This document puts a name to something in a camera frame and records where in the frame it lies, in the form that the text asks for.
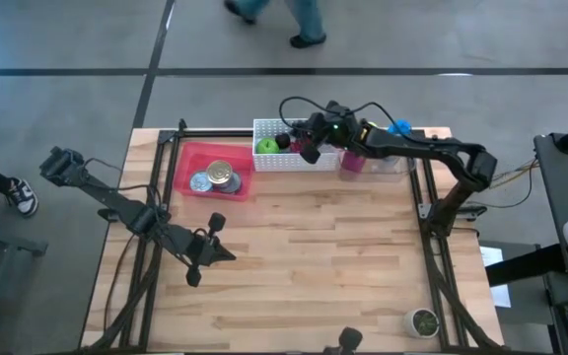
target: gray floor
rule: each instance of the gray floor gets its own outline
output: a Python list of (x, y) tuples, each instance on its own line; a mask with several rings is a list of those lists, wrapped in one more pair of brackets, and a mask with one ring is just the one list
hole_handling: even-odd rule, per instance
[[(296, 26), (275, 1), (250, 29), (218, 0), (177, 0), (161, 67), (568, 67), (568, 0), (324, 0), (323, 47), (297, 51)], [(0, 1), (0, 68), (146, 68), (164, 0)], [(40, 210), (22, 220), (0, 198), (0, 231), (49, 241), (47, 255), (20, 260), (25, 289), (0, 307), (0, 353), (73, 349), (79, 340), (107, 224), (99, 205), (77, 190), (38, 176), (54, 145), (121, 165), (143, 77), (0, 77), (0, 170), (23, 176)], [(414, 125), (451, 126), (515, 167), (533, 155), (537, 134), (568, 130), (568, 76), (158, 77), (145, 127), (250, 126), (277, 114), (281, 99), (304, 95), (357, 106), (374, 100)], [(286, 107), (289, 116), (312, 108)], [(372, 109), (366, 117), (383, 124)], [(117, 175), (94, 172), (107, 182)], [(507, 204), (527, 181), (475, 199)], [(555, 241), (544, 187), (514, 209), (491, 210), (477, 223), (482, 238)], [(548, 350), (542, 330), (504, 326), (516, 348)]]

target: green ball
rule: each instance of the green ball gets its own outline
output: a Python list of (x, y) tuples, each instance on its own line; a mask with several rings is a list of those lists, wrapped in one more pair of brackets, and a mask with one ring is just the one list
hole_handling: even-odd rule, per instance
[(257, 143), (257, 154), (277, 154), (280, 152), (280, 147), (273, 138), (262, 138)]

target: white plastic crate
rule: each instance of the white plastic crate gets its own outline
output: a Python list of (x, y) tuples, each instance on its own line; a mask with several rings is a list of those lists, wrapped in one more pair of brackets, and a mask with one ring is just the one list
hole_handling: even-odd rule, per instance
[[(287, 122), (303, 120), (302, 118), (287, 118)], [(262, 138), (275, 138), (277, 134), (286, 133), (291, 128), (281, 119), (253, 120), (253, 165), (257, 172), (332, 172), (336, 170), (338, 150), (322, 145), (319, 148), (321, 156), (316, 164), (308, 164), (299, 153), (257, 154), (255, 147)]]

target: red tray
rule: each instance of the red tray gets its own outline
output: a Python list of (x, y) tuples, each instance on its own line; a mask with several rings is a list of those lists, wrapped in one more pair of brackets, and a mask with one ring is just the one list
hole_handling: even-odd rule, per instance
[[(253, 150), (251, 147), (223, 144), (188, 142), (181, 144), (173, 187), (185, 196), (221, 198), (232, 201), (246, 201), (253, 174)], [(214, 161), (224, 160), (241, 176), (241, 189), (234, 194), (223, 192), (199, 192), (189, 188), (189, 180), (199, 171), (205, 171)]]

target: wooden table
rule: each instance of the wooden table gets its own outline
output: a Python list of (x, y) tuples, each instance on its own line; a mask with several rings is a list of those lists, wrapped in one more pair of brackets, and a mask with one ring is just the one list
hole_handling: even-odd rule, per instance
[[(449, 128), (425, 131), (451, 134)], [(133, 130), (121, 186), (148, 183), (158, 132)], [(247, 138), (191, 141), (251, 144)], [(444, 196), (455, 179), (441, 164), (433, 162), (433, 169)], [(409, 178), (362, 179), (346, 181), (338, 173), (255, 173), (247, 202), (175, 191), (171, 223), (195, 229), (206, 226), (212, 212), (223, 213), (227, 224), (219, 236), (238, 260), (202, 268), (201, 285), (192, 288), (185, 284), (185, 266), (164, 252), (149, 351), (321, 352), (325, 345), (336, 345), (345, 325), (363, 332), (360, 352), (439, 350), (437, 338), (410, 338), (402, 328), (405, 313), (432, 307)], [(423, 178), (421, 183), (426, 191)], [(144, 190), (125, 192), (145, 199)], [(110, 226), (83, 345), (101, 336), (108, 288), (129, 237), (122, 225)], [(449, 244), (461, 300), (486, 333), (502, 343), (475, 234), (456, 231)], [(113, 317), (127, 297), (135, 245), (119, 274)], [(449, 315), (446, 319), (452, 324)], [(139, 319), (133, 328), (138, 334)], [(455, 334), (451, 325), (449, 332)], [(454, 336), (451, 340), (457, 343)]]

